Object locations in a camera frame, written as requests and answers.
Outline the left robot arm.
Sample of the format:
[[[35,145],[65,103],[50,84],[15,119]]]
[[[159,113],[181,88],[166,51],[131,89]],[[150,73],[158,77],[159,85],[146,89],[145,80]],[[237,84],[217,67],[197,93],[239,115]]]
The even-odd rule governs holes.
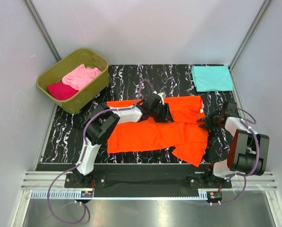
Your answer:
[[[87,187],[92,180],[94,162],[101,145],[107,142],[115,127],[121,123],[142,122],[153,118],[156,123],[174,122],[164,92],[152,92],[127,107],[109,107],[100,104],[82,124],[83,146],[80,157],[72,170],[75,182]]]

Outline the orange t shirt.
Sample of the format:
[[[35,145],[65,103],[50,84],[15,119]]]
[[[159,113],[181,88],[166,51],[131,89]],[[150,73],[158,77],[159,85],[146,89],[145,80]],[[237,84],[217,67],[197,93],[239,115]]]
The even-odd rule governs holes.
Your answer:
[[[143,152],[174,147],[173,155],[198,167],[208,143],[208,132],[198,126],[204,117],[200,96],[167,97],[171,115],[169,123],[153,118],[142,122],[119,123],[107,141],[109,154]]]

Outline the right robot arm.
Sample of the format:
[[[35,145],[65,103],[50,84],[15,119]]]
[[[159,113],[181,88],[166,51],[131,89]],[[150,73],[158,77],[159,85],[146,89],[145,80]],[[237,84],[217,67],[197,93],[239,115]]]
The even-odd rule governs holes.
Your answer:
[[[233,136],[233,141],[224,161],[210,164],[202,181],[208,187],[216,187],[229,182],[234,176],[261,176],[266,170],[270,138],[260,134],[246,124],[255,124],[239,116],[240,109],[235,102],[223,103],[221,110],[197,120],[198,126],[208,132],[220,127]]]

